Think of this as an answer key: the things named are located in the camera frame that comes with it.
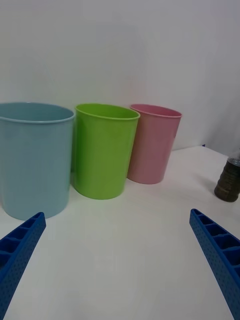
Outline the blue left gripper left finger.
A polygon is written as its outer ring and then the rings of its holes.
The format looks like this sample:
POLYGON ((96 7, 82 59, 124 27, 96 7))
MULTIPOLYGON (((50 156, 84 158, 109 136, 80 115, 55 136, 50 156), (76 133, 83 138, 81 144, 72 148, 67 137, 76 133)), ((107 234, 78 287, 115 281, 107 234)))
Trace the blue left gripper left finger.
POLYGON ((45 228, 45 215, 39 212, 0 240, 0 317, 5 316, 45 228))

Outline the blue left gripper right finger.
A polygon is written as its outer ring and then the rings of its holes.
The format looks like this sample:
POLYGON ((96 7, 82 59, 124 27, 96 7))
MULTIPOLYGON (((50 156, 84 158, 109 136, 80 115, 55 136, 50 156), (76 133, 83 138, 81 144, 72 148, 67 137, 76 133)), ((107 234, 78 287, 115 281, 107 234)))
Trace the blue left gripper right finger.
POLYGON ((195 208, 189 224, 233 318, 240 319, 240 240, 195 208))

